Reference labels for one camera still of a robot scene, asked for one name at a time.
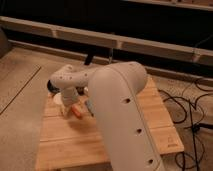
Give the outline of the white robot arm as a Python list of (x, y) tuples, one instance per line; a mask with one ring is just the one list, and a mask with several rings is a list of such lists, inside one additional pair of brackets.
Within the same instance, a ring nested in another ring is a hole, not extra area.
[(145, 68), (138, 62), (83, 71), (66, 65), (50, 77), (65, 105), (75, 102), (78, 87), (88, 89), (90, 111), (114, 171), (165, 171), (137, 100), (147, 79)]

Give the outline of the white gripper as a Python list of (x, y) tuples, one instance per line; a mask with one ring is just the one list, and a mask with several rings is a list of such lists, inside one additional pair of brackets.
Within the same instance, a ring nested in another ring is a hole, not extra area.
[(61, 91), (62, 100), (62, 114), (68, 116), (71, 113), (71, 107), (73, 104), (79, 101), (78, 92), (74, 87), (69, 87)]

